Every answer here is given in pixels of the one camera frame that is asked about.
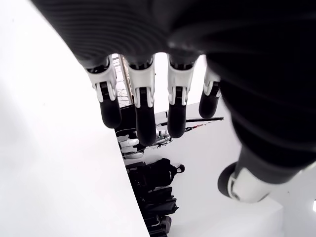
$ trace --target metal pole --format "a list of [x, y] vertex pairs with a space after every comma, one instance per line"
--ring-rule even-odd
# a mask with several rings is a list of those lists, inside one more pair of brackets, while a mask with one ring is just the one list
[[[197, 118], [197, 119], [186, 119], [186, 122], [208, 122], [208, 121], [219, 121], [223, 120], [224, 117], [214, 117], [214, 118]], [[160, 123], [161, 126], [166, 126], [167, 122]]]
[[132, 99], [132, 92], [131, 92], [131, 88], [130, 88], [127, 65], [125, 65], [124, 58], [122, 57], [122, 55], [119, 54], [118, 59], [119, 59], [119, 63], [121, 64], [121, 68], [122, 68], [123, 80], [124, 80], [125, 87], [126, 87], [127, 97], [128, 97], [130, 105], [133, 105], [134, 101]]

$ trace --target black fingertip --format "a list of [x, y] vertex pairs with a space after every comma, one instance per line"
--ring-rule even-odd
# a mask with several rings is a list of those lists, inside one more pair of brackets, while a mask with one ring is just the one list
[[229, 198], [231, 198], [228, 194], [228, 180], [232, 173], [234, 173], [236, 168], [236, 162], [232, 163], [231, 165], [227, 166], [221, 175], [218, 178], [217, 181], [217, 188], [219, 192]]
[[104, 125], [108, 128], [117, 128], [122, 121], [118, 98], [115, 101], [106, 99], [100, 102], [100, 108]]
[[150, 146], [156, 141], [156, 124], [154, 107], [136, 108], [137, 137], [143, 146]]
[[170, 105], [168, 113], [168, 132], [173, 138], [183, 135], [186, 128], [186, 107], [183, 105]]
[[181, 165], [179, 165], [179, 167], [177, 168], [177, 173], [178, 173], [178, 174], [181, 174], [181, 173], [183, 173], [185, 170], [186, 170], [185, 166], [181, 164]]
[[199, 103], [198, 112], [204, 119], [210, 119], [214, 116], [217, 108], [218, 98], [215, 95], [205, 95], [202, 92], [201, 100]]

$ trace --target white table surface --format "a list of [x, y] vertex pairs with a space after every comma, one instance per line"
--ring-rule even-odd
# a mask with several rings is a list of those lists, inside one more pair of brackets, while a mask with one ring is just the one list
[[1, 1], [0, 35], [0, 236], [149, 236], [72, 53], [26, 0]]

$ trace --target white joint cover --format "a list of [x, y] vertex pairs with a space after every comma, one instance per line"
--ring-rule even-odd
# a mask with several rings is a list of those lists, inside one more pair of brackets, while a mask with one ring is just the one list
[[120, 146], [123, 147], [132, 147], [139, 144], [138, 139], [127, 139], [126, 141], [120, 142]]
[[220, 77], [213, 72], [209, 67], [206, 67], [206, 72], [205, 72], [205, 77], [204, 77], [204, 87], [203, 87], [203, 91], [205, 95], [210, 95], [212, 87], [213, 87], [213, 83], [215, 81], [220, 81]]
[[269, 184], [258, 179], [248, 169], [243, 168], [228, 188], [231, 198], [237, 199], [234, 196], [236, 194], [241, 202], [255, 203], [261, 201], [278, 186], [280, 184]]
[[135, 152], [135, 153], [132, 153], [132, 154], [126, 154], [124, 153], [124, 158], [125, 159], [139, 159], [141, 157], [143, 157], [143, 153], [142, 152]]
[[168, 92], [170, 105], [174, 105], [175, 103], [177, 86], [183, 87], [182, 105], [184, 106], [187, 104], [195, 64], [196, 61], [194, 62], [193, 67], [188, 70], [177, 70], [171, 66], [170, 57], [168, 55]]
[[92, 83], [93, 89], [95, 89], [97, 92], [97, 97], [100, 102], [103, 102], [103, 96], [100, 86], [100, 83], [102, 82], [107, 82], [110, 100], [114, 101], [117, 97], [117, 77], [113, 66], [113, 60], [111, 57], [109, 58], [109, 61], [109, 68], [102, 73], [93, 74], [86, 71]]
[[139, 88], [147, 87], [147, 104], [151, 108], [154, 106], [155, 93], [155, 57], [149, 68], [143, 70], [135, 70], [128, 66], [128, 74], [130, 84], [134, 95], [134, 103], [136, 108], [140, 108]]

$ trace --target white wall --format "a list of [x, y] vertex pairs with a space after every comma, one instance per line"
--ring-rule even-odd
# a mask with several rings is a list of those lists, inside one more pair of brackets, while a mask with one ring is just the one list
[[[198, 104], [189, 105], [187, 117], [198, 116]], [[215, 116], [224, 116], [225, 120], [187, 132], [165, 147], [146, 149], [141, 159], [149, 163], [168, 158], [173, 165], [181, 163], [186, 167], [171, 184], [180, 208], [171, 216], [169, 236], [282, 236], [283, 212], [277, 202], [267, 198], [257, 204], [243, 204], [219, 193], [217, 179], [225, 167], [237, 160], [240, 143], [222, 100]], [[157, 118], [158, 122], [166, 121], [164, 113]]]
[[284, 206], [286, 237], [314, 237], [316, 233], [316, 168], [296, 176], [271, 197]]
[[0, 236], [149, 236], [87, 74], [26, 0], [0, 1]]

